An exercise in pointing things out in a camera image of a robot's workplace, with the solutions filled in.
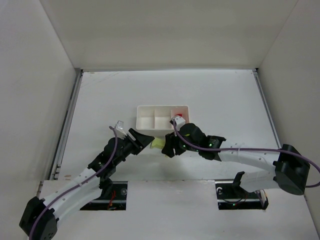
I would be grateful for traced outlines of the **green lego brick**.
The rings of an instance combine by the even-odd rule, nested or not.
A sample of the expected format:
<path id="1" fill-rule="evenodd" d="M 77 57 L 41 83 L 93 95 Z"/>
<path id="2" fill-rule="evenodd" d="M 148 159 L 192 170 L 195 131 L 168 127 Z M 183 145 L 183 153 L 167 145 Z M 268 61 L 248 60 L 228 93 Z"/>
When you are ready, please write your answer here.
<path id="1" fill-rule="evenodd" d="M 155 137 L 154 140 L 150 144 L 151 149 L 160 149 L 162 150 L 165 146 L 165 140 L 163 138 Z"/>

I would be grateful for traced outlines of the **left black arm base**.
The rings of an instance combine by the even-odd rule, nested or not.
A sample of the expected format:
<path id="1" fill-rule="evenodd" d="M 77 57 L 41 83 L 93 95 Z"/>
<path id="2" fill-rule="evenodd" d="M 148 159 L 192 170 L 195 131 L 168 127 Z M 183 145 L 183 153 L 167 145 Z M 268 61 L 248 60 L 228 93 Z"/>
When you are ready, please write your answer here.
<path id="1" fill-rule="evenodd" d="M 84 205 L 81 211 L 125 211 L 128 182 L 114 181 L 110 190 L 103 190 L 100 197 Z"/>

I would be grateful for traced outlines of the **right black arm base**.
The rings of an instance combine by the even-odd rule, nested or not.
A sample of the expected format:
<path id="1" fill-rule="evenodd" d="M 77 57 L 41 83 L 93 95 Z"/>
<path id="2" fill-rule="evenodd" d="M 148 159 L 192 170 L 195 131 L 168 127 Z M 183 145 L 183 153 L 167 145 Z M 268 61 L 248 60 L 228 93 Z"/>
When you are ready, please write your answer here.
<path id="1" fill-rule="evenodd" d="M 215 182 L 217 206 L 219 210 L 266 210 L 269 200 L 264 190 L 247 192 L 240 187 L 244 171 L 238 172 L 234 180 Z"/>

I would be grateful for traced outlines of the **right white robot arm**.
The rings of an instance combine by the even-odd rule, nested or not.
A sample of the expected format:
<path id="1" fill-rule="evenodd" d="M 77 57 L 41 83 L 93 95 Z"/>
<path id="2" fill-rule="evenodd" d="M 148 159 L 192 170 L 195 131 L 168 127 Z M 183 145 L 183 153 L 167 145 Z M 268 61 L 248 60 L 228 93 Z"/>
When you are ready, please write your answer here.
<path id="1" fill-rule="evenodd" d="M 305 193 L 310 163 L 291 145 L 283 144 L 280 149 L 249 148 L 221 136 L 205 135 L 195 124 L 187 123 L 165 136 L 161 152 L 173 158 L 186 151 L 210 161 L 258 168 L 255 172 L 240 171 L 233 180 L 234 187 L 248 193 L 265 189 L 281 189 L 297 196 Z"/>

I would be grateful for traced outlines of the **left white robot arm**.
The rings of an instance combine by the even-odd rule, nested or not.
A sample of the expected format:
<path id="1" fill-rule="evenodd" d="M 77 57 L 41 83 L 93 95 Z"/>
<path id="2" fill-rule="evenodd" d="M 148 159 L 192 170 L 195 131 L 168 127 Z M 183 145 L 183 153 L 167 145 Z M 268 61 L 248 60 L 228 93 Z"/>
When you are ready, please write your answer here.
<path id="1" fill-rule="evenodd" d="M 124 137 L 115 135 L 103 151 L 78 176 L 52 194 L 31 198 L 24 209 L 19 227 L 30 240 L 50 240 L 64 219 L 110 190 L 110 176 L 129 155 L 138 155 L 155 138 L 133 128 Z"/>

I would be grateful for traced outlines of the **white three-compartment container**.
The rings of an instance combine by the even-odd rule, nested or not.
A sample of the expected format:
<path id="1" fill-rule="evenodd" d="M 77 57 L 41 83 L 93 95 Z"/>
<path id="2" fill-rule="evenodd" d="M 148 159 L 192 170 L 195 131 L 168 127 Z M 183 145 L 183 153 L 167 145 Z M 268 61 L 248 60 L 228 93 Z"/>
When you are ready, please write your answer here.
<path id="1" fill-rule="evenodd" d="M 135 128 L 145 135 L 164 137 L 174 131 L 170 121 L 177 115 L 190 122 L 187 105 L 140 105 L 136 110 Z"/>

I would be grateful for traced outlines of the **left aluminium rail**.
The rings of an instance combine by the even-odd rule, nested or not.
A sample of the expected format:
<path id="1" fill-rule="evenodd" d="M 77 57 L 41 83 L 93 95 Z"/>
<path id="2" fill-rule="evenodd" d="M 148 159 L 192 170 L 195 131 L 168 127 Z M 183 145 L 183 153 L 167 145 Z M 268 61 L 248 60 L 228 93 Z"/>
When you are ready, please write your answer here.
<path id="1" fill-rule="evenodd" d="M 63 119 L 62 127 L 59 133 L 57 145 L 45 180 L 58 180 L 59 178 L 84 71 L 81 68 L 76 68 L 75 73 L 76 76 Z"/>

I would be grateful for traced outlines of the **aluminium rail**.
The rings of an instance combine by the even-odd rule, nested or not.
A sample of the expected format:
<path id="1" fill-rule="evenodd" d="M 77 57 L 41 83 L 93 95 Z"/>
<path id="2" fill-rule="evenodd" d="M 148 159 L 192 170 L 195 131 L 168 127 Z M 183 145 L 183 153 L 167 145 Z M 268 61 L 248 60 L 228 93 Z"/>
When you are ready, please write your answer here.
<path id="1" fill-rule="evenodd" d="M 282 144 L 281 144 L 281 141 L 279 139 L 279 136 L 278 136 L 278 133 L 277 133 L 277 130 L 276 130 L 276 127 L 275 127 L 275 124 L 274 124 L 274 121 L 273 121 L 273 118 L 272 118 L 272 115 L 271 115 L 271 112 L 270 112 L 270 109 L 269 109 L 269 106 L 268 106 L 268 103 L 267 103 L 267 99 L 266 99 L 266 96 L 264 94 L 264 91 L 263 91 L 263 88 L 262 88 L 262 85 L 261 85 L 261 81 L 260 81 L 260 78 L 259 78 L 258 70 L 259 70 L 258 68 L 254 68 L 252 70 L 252 73 L 253 73 L 253 76 L 255 78 L 255 82 L 256 82 L 256 85 L 258 87 L 258 90 L 259 90 L 259 93 L 260 93 L 260 96 L 261 96 L 261 99 L 262 99 L 262 102 L 263 102 L 263 105 L 264 105 L 264 108 L 265 108 L 265 111 L 266 111 L 266 114 L 267 114 L 267 118 L 268 118 L 271 130 L 272 130 L 273 137 L 274 137 L 274 139 L 276 141 L 277 147 L 281 148 Z"/>
<path id="2" fill-rule="evenodd" d="M 76 68 L 75 73 L 76 76 L 63 119 L 62 127 L 59 133 L 57 145 L 45 180 L 58 180 L 59 178 L 84 71 L 81 68 Z"/>

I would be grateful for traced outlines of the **right aluminium rail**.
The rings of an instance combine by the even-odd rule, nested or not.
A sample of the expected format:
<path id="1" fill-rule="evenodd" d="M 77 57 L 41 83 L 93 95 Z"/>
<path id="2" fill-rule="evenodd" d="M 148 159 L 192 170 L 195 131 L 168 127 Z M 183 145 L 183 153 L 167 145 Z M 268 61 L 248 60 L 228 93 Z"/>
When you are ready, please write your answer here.
<path id="1" fill-rule="evenodd" d="M 271 115 L 271 112 L 270 112 L 270 109 L 269 109 L 269 106 L 268 106 L 268 103 L 267 103 L 267 99 L 266 99 L 266 96 L 264 94 L 264 91 L 263 91 L 263 88 L 262 88 L 262 85 L 261 85 L 261 81 L 260 81 L 260 78 L 259 78 L 258 70 L 259 70 L 258 68 L 254 68 L 252 70 L 252 73 L 253 73 L 253 76 L 255 78 L 255 82 L 256 82 L 256 85 L 258 87 L 258 90 L 259 90 L 259 93 L 260 93 L 260 96 L 261 96 L 261 99 L 262 99 L 262 102 L 263 102 L 263 105 L 264 105 L 264 108 L 265 108 L 265 111 L 266 111 L 266 114 L 267 114 L 267 118 L 268 118 L 271 130 L 272 130 L 273 137 L 274 137 L 274 139 L 276 141 L 277 147 L 281 148 L 282 144 L 281 144 L 281 141 L 279 139 L 279 136 L 278 136 L 278 133 L 277 133 L 277 130 L 276 130 L 276 127 L 275 127 L 275 124 L 274 124 L 274 121 L 273 121 L 273 118 L 272 118 L 272 115 Z"/>

